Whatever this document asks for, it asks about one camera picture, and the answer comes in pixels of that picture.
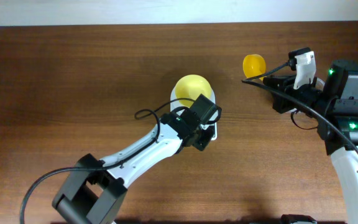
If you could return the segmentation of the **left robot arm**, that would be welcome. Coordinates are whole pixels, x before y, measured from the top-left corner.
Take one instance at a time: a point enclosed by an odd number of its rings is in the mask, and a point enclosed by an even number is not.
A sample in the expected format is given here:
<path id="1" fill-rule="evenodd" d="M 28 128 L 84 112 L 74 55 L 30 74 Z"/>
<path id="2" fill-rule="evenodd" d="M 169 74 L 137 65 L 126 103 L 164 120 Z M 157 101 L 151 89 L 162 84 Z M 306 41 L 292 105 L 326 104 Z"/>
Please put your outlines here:
<path id="1" fill-rule="evenodd" d="M 127 148 L 96 159 L 83 156 L 52 200 L 67 223 L 114 223 L 129 186 L 156 163 L 185 147 L 203 151 L 222 109 L 204 95 L 157 118 L 155 127 Z"/>

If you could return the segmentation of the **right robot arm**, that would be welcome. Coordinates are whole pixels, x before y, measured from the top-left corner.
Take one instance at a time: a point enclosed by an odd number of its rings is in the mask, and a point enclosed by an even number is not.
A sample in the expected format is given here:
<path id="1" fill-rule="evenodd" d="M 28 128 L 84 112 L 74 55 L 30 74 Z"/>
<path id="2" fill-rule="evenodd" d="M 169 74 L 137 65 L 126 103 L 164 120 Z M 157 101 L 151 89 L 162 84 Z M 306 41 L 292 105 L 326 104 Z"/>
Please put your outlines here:
<path id="1" fill-rule="evenodd" d="M 322 90 L 315 80 L 297 88 L 293 75 L 271 75 L 263 83 L 320 114 L 317 131 L 339 178 L 347 221 L 358 223 L 358 62 L 333 61 Z"/>

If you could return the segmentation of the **yellow measuring scoop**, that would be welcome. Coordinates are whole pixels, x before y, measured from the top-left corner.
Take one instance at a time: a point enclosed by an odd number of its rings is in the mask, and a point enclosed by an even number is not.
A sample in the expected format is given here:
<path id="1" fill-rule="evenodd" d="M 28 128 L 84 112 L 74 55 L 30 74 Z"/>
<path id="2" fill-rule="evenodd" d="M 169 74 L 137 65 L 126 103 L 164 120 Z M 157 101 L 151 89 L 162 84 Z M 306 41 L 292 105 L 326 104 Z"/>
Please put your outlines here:
<path id="1" fill-rule="evenodd" d="M 265 60 L 259 54 L 245 56 L 242 63 L 242 69 L 246 78 L 254 78 L 267 71 Z"/>

